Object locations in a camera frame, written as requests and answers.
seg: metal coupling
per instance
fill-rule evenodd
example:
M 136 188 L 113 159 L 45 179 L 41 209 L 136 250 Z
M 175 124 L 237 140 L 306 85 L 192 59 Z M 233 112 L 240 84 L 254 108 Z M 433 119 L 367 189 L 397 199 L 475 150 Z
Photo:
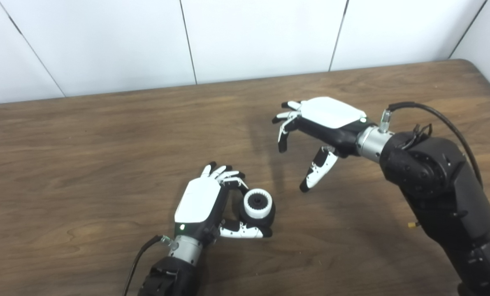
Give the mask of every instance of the metal coupling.
M 382 134 L 387 133 L 389 131 L 390 121 L 391 121 L 391 111 L 385 109 L 384 113 L 382 113 L 382 119 L 380 120 L 380 126 L 378 128 L 378 131 Z
M 162 242 L 165 245 L 167 245 L 168 247 L 170 247 L 170 249 L 172 251 L 177 250 L 177 248 L 179 247 L 179 244 L 175 240 L 168 238 L 168 236 L 163 236 L 163 238 L 161 238 L 160 242 Z

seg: wooden table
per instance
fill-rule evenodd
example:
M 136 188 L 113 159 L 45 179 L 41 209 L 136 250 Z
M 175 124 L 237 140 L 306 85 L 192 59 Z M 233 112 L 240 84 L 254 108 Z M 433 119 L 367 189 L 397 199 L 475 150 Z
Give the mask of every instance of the wooden table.
M 271 118 L 288 100 L 331 96 L 378 120 L 389 103 L 435 107 L 463 131 L 490 199 L 490 84 L 463 60 L 0 105 L 0 296 L 119 295 L 140 246 L 173 234 L 189 180 L 215 160 L 277 205 L 274 236 L 205 251 L 204 296 L 455 295 L 459 282 L 396 186 L 371 161 L 340 160 L 298 186 L 320 142 L 277 151 Z M 393 131 L 434 123 L 398 111 Z M 144 256 L 132 294 L 149 267 Z

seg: black object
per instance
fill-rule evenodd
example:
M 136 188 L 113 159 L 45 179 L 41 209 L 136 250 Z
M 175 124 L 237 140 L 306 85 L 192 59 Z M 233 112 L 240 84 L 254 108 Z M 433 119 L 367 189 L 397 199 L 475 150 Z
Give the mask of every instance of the black object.
M 248 197 L 248 205 L 254 210 L 261 210 L 262 208 L 266 208 L 268 204 L 269 200 L 263 194 L 254 193 L 253 195 Z
M 490 296 L 490 203 L 476 174 L 447 139 L 397 133 L 384 146 L 380 167 L 396 184 L 426 234 L 446 252 L 462 284 L 461 296 Z M 470 161 L 475 160 L 471 150 Z
M 274 223 L 275 214 L 276 214 L 276 204 L 274 203 L 274 201 L 272 201 L 272 207 L 269 214 L 261 219 L 252 218 L 246 213 L 244 200 L 242 200 L 239 203 L 239 220 L 246 222 L 247 228 L 251 228 L 251 227 L 260 228 L 264 238 L 269 238 L 272 236 L 272 230 L 269 227 L 272 226 L 272 224 Z

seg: black fingertip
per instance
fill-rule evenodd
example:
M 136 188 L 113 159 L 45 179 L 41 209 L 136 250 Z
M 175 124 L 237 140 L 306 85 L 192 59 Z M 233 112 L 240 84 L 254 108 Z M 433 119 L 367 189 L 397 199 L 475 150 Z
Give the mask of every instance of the black fingertip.
M 258 227 L 258 229 L 261 231 L 261 234 L 263 234 L 264 238 L 271 238 L 272 237 L 272 229 L 268 227 Z
M 278 150 L 279 150 L 279 153 L 286 152 L 287 151 L 287 142 L 286 141 L 279 142 L 278 143 Z
M 309 192 L 310 188 L 307 186 L 307 179 L 303 179 L 302 183 L 300 184 L 300 190 L 303 193 Z

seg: robotic hand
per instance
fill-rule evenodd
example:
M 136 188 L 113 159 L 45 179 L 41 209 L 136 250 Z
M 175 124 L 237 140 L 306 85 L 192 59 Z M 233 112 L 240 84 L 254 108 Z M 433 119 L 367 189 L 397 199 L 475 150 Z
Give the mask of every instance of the robotic hand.
M 358 156 L 367 152 L 368 147 L 364 150 L 363 143 L 359 143 L 360 135 L 364 131 L 373 131 L 369 128 L 375 124 L 367 119 L 365 112 L 330 97 L 282 103 L 282 107 L 293 111 L 280 113 L 272 120 L 272 123 L 286 120 L 279 128 L 280 153 L 287 151 L 288 134 L 297 129 L 328 144 L 318 150 L 300 185 L 301 191 L 307 192 L 314 187 L 331 170 L 338 157 Z M 382 141 L 390 136 L 378 135 Z
M 131 278 L 142 253 L 156 242 L 170 247 L 167 257 L 152 266 L 141 286 L 139 296 L 193 296 L 197 293 L 196 264 L 201 251 L 219 236 L 228 238 L 268 238 L 276 212 L 271 195 L 263 189 L 249 190 L 245 175 L 224 165 L 214 170 L 215 162 L 204 167 L 199 178 L 188 183 L 175 212 L 175 240 L 155 236 L 137 255 L 126 283 Z M 230 190 L 239 190 L 243 200 L 238 220 L 224 220 L 223 212 Z
M 286 120 L 279 129 L 281 153 L 287 149 L 288 133 L 297 129 L 328 144 L 318 150 L 300 185 L 302 191 L 314 187 L 338 157 L 362 156 L 379 163 L 386 180 L 399 186 L 417 225 L 448 255 L 462 280 L 459 294 L 490 296 L 490 203 L 474 155 L 446 117 L 431 107 L 403 102 L 384 110 L 378 127 L 363 111 L 330 97 L 282 107 L 292 111 L 272 120 Z M 442 120 L 463 144 L 473 169 L 454 142 L 431 137 L 431 125 L 389 132 L 392 112 L 402 108 L 424 109 Z

